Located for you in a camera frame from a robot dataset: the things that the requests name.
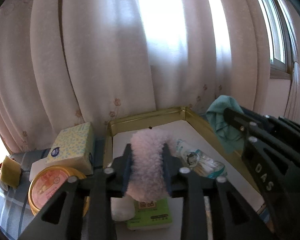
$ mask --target pink label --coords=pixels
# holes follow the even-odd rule
[[[68,177],[65,172],[57,169],[42,174],[32,189],[33,204],[41,209]]]

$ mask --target transparent bottle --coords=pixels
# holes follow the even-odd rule
[[[184,140],[177,140],[176,155],[184,165],[200,176],[215,179],[218,176],[227,176],[226,167],[222,162],[215,161],[200,149],[195,149]]]

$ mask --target window frame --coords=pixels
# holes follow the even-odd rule
[[[285,21],[283,12],[281,10],[280,4],[278,0],[272,0],[274,4],[274,8],[276,10],[276,13],[278,15],[280,28],[282,31],[282,38],[283,38],[283,47],[284,47],[284,54],[285,54],[285,63],[281,62],[280,60],[276,59],[274,57],[273,62],[270,60],[270,78],[274,79],[290,79],[291,80],[291,73],[292,73],[292,49],[291,49],[291,40],[290,35],[288,31],[288,26]]]

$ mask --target floral pattern tissue box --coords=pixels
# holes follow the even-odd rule
[[[70,127],[58,134],[46,158],[47,166],[72,167],[93,174],[95,136],[90,122]]]

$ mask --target window sill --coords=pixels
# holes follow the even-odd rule
[[[291,80],[291,75],[281,71],[281,70],[277,70],[275,68],[270,68],[270,78],[273,79],[289,79]]]

